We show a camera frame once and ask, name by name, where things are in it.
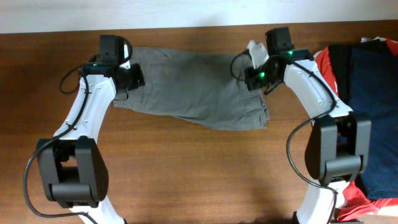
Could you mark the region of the grey shorts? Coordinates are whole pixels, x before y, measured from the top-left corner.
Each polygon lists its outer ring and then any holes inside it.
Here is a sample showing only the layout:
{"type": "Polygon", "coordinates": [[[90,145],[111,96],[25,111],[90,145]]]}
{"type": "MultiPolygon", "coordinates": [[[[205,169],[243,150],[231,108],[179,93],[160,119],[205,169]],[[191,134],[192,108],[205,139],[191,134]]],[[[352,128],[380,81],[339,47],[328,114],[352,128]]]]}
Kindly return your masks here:
{"type": "Polygon", "coordinates": [[[269,112],[261,90],[236,79],[251,66],[247,56],[135,47],[145,85],[116,95],[113,105],[167,115],[206,128],[247,131],[266,128],[269,112]]]}

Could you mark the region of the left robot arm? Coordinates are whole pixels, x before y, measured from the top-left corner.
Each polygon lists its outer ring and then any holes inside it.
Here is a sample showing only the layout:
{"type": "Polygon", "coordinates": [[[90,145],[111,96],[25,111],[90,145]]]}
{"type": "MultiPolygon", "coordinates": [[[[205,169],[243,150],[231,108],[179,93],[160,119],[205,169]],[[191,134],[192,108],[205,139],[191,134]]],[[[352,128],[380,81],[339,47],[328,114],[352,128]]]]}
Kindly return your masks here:
{"type": "Polygon", "coordinates": [[[120,91],[144,86],[140,65],[130,64],[132,45],[118,35],[101,35],[99,53],[77,66],[77,96],[66,120],[50,139],[40,139],[27,163],[36,160],[47,200],[68,209],[60,217],[84,223],[125,223],[107,193],[109,174],[97,146],[106,111],[120,91]]]}

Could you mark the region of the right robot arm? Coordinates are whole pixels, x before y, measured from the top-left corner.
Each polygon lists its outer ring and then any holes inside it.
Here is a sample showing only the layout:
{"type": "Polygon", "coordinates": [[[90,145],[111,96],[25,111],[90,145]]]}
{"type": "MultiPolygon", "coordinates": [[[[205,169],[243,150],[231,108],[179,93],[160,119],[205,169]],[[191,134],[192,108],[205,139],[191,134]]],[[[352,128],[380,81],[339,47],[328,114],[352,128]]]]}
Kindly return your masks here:
{"type": "Polygon", "coordinates": [[[314,56],[307,49],[296,49],[288,27],[265,33],[266,43],[250,41],[245,54],[252,65],[245,70],[249,90],[263,89],[268,95],[279,85],[289,87],[308,114],[308,120],[289,134],[288,161],[294,172],[308,184],[292,223],[336,223],[338,194],[368,165],[371,121],[356,114],[323,78],[314,56]],[[294,135],[306,125],[312,131],[305,149],[305,177],[290,156],[294,135]]]}

